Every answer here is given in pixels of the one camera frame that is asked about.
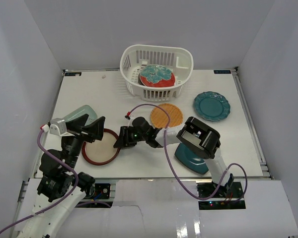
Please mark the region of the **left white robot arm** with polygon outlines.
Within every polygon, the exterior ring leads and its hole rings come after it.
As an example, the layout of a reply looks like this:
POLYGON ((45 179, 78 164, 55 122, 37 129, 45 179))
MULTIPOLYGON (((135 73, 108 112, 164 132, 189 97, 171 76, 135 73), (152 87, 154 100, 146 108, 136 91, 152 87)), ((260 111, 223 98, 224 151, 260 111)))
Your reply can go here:
POLYGON ((32 214, 19 232, 20 238, 54 238, 72 210, 85 197, 95 192, 95 179, 84 173, 77 173, 75 165, 86 142, 102 140, 105 117, 89 121, 84 114, 72 120, 54 119, 41 126, 40 135, 51 133, 61 137, 61 150, 43 151, 39 170, 43 176, 37 187, 37 196, 32 214))

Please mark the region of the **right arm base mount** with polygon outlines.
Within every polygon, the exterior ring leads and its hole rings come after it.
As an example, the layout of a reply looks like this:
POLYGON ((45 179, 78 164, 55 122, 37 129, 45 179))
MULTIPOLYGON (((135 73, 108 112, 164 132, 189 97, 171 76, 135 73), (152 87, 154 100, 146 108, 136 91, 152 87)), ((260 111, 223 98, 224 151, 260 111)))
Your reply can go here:
MULTIPOLYGON (((198 183, 197 191, 199 197, 207 197, 215 189, 215 185, 211 182, 198 183)), ((239 181, 233 182, 228 192, 218 191, 214 197, 209 200, 199 201, 199 210, 243 210, 246 209, 246 204, 243 195, 242 184, 239 181)))

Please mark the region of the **red teal floral plate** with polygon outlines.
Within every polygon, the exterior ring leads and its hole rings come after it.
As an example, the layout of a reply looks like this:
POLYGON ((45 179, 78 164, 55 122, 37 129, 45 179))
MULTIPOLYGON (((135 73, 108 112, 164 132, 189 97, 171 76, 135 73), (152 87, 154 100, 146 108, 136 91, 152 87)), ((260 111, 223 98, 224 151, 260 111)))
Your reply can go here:
POLYGON ((147 65, 139 75, 143 85, 147 87, 172 87, 175 84, 173 72, 162 65, 147 65))

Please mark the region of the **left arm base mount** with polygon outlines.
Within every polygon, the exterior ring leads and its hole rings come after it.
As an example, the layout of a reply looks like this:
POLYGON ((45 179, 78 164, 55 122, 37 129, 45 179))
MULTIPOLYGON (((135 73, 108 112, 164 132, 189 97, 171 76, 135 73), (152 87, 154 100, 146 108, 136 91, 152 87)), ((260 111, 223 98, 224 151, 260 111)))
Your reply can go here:
POLYGON ((110 191, 111 184, 96 183, 93 193, 88 194, 76 208, 111 208, 113 202, 110 201, 110 191))

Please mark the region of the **red rimmed cream plate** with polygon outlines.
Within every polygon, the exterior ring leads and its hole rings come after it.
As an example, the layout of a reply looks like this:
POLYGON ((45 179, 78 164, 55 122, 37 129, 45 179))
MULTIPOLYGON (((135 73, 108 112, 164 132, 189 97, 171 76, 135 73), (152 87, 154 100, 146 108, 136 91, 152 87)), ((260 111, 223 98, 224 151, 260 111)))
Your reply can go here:
POLYGON ((119 148, 114 148, 117 139, 118 135, 114 131, 105 129, 102 140, 84 143, 81 151, 83 158, 95 166, 109 164, 120 152, 119 148))

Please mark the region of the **grey deer pattern plate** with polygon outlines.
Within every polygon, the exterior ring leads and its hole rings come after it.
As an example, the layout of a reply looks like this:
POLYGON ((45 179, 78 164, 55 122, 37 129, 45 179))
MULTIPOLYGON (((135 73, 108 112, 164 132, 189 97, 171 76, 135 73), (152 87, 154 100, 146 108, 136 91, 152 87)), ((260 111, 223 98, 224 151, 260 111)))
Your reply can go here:
POLYGON ((140 75, 138 75, 138 83, 143 86, 140 75))

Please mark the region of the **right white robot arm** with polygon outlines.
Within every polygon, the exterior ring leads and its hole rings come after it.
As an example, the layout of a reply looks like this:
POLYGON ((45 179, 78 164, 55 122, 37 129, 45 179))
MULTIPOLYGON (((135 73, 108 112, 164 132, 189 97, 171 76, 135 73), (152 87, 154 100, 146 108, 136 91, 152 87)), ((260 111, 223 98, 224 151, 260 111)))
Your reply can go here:
POLYGON ((137 117, 131 126, 120 127, 114 148, 134 147, 141 141, 152 148, 183 144, 205 162, 215 194, 221 198, 231 194, 234 177, 221 155, 220 134, 197 118, 189 117, 185 123, 165 129, 153 127, 144 117, 137 117))

